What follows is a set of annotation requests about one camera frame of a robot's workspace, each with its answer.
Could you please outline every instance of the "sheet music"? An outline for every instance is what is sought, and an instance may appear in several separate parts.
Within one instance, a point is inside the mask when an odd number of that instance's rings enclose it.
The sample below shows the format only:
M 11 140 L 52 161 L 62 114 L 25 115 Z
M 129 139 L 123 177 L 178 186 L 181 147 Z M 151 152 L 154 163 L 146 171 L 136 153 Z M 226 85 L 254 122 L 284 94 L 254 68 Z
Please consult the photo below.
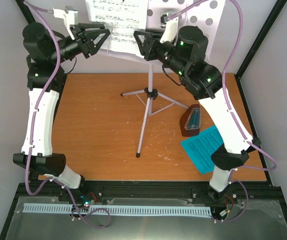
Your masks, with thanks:
M 149 0 L 85 0 L 89 20 L 103 23 L 111 34 L 101 49 L 141 56 L 134 31 L 146 30 Z

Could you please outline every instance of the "robotic arm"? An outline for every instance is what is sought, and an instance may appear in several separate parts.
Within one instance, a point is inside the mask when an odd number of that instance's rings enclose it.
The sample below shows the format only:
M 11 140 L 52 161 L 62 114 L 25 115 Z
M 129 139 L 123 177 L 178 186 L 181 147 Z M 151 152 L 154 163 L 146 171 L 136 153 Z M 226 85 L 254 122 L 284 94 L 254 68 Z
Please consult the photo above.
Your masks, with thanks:
M 165 38 L 162 33 L 135 31 L 134 38 L 144 59 L 159 60 L 165 68 L 174 71 L 181 84 L 207 110 L 218 128 L 224 144 L 211 156 L 215 167 L 208 193 L 215 200 L 229 184 L 231 171 L 242 166 L 249 158 L 248 153 L 253 151 L 246 141 L 256 146 L 260 145 L 260 141 L 253 139 L 238 116 L 232 118 L 224 98 L 224 91 L 227 90 L 223 89 L 222 75 L 215 66 L 205 62 L 207 37 L 197 26 L 184 26 L 179 30 L 174 45 L 176 33 L 167 33 L 169 37 Z M 229 95 L 228 100 L 233 111 Z M 245 132 L 247 140 L 241 135 L 235 121 Z
M 61 38 L 58 41 L 61 62 L 72 60 L 81 53 L 83 53 L 86 59 L 89 58 L 90 55 L 92 56 L 98 52 L 110 35 L 110 31 L 105 29 L 103 24 L 74 24 L 75 21 L 71 17 L 76 18 L 76 14 L 76 10 L 66 7 L 66 14 L 63 15 L 65 17 L 65 26 L 68 27 L 69 36 L 65 37 L 60 33 L 56 33 Z M 24 28 L 22 35 L 24 37 L 23 45 L 29 52 L 29 56 L 27 57 L 29 67 L 27 86 L 29 88 L 30 108 L 25 141 L 21 153 L 13 155 L 13 162 L 26 168 L 29 149 L 31 147 L 31 125 L 34 112 L 36 111 L 35 105 L 46 82 L 54 71 L 57 53 L 53 40 L 41 23 L 34 22 L 29 24 Z M 55 78 L 46 89 L 39 103 L 38 113 L 34 119 L 33 148 L 29 170 L 30 173 L 55 178 L 64 186 L 77 189 L 84 178 L 73 172 L 66 165 L 64 154 L 53 153 L 52 148 L 54 114 L 65 79 L 64 70 L 59 67 Z

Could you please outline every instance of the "wooden table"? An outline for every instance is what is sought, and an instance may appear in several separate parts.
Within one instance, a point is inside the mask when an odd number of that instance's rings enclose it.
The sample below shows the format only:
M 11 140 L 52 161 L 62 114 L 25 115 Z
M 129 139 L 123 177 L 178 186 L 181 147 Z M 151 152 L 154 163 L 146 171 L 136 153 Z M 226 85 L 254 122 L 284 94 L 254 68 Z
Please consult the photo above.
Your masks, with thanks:
M 185 109 L 174 105 L 149 116 L 140 158 L 136 158 L 145 106 L 135 96 L 120 93 L 142 90 L 146 73 L 70 74 L 63 91 L 52 132 L 54 153 L 63 153 L 68 166 L 86 180 L 112 181 L 208 181 L 186 155 L 180 142 L 179 119 Z M 231 101 L 250 132 L 250 125 L 233 74 L 227 75 Z M 184 87 L 176 86 L 162 73 L 154 74 L 154 88 L 187 106 L 196 101 Z M 140 94 L 146 101 L 147 95 Z M 170 104 L 158 97 L 153 111 Z M 201 109 L 201 131 L 213 125 Z M 247 165 L 262 167 L 252 152 Z M 265 181 L 262 171 L 239 169 L 233 178 Z

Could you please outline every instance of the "blue sheet of paper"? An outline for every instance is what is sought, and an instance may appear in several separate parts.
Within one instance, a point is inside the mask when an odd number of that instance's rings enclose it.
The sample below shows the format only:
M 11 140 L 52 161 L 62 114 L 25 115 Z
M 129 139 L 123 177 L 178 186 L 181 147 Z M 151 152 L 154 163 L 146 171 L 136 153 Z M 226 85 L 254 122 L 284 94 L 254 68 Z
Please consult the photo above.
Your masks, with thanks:
M 181 146 L 201 174 L 214 170 L 211 155 L 224 143 L 217 127 L 211 126 L 198 136 L 181 142 Z

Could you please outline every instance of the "gray wall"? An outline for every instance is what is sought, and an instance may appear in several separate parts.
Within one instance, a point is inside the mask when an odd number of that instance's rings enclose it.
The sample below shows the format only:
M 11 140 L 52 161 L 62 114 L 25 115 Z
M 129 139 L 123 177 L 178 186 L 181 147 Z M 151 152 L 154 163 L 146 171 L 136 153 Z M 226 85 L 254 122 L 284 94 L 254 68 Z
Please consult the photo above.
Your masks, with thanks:
M 14 0 L 0 0 L 0 232 L 24 171 L 13 164 L 21 151 L 28 120 L 26 23 Z
M 287 202 L 287 4 L 241 82 L 262 147 L 278 161 L 271 176 Z
M 38 7 L 46 9 L 64 9 L 66 5 L 74 6 L 79 12 L 79 22 L 89 22 L 84 0 L 30 0 L 30 2 Z M 236 52 L 228 72 L 237 72 L 275 2 L 276 0 L 238 0 L 244 15 L 244 31 L 239 50 Z M 61 19 L 54 18 L 51 14 L 43 14 L 43 16 L 54 30 L 67 35 L 67 31 L 65 30 Z M 220 70 L 224 68 L 233 46 L 235 45 L 238 27 L 239 18 L 237 10 L 231 2 L 226 0 L 226 5 L 210 55 L 210 63 L 217 66 Z M 71 66 L 71 62 L 63 64 L 65 70 L 69 70 Z M 146 64 L 97 54 L 91 57 L 91 59 L 85 59 L 82 55 L 79 55 L 78 64 L 75 67 L 74 73 L 146 73 L 147 71 L 148 66 Z M 155 67 L 155 71 L 161 72 L 161 68 Z

